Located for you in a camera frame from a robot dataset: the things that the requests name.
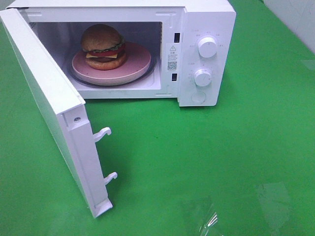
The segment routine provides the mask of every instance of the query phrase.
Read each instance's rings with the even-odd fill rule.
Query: control knob
[[[212,73],[209,70],[200,69],[195,72],[194,79],[196,85],[204,87],[211,83]]]
[[[203,58],[213,57],[217,53],[217,42],[212,37],[204,37],[198,42],[198,51]]]

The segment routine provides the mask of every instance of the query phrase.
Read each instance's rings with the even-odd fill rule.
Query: toy hamburger
[[[86,63],[97,70],[111,70],[126,60],[125,40],[114,28],[97,24],[87,28],[81,38]]]

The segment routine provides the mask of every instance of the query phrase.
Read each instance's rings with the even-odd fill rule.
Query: bottom bun
[[[85,58],[85,62],[92,68],[96,70],[111,70],[121,66],[126,60],[126,53],[122,54],[115,60],[102,62],[94,60],[93,58]]]

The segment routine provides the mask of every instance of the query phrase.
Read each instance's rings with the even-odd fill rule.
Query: green surface
[[[315,56],[260,1],[232,0],[215,107],[87,100],[114,208],[97,219],[0,27],[0,235],[310,236],[315,233]]]

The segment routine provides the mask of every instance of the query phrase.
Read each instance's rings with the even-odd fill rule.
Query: plate
[[[79,51],[72,59],[75,76],[84,82],[115,86],[134,81],[144,75],[150,67],[151,54],[143,46],[126,42],[126,61],[112,70],[96,70],[85,62],[86,53]]]

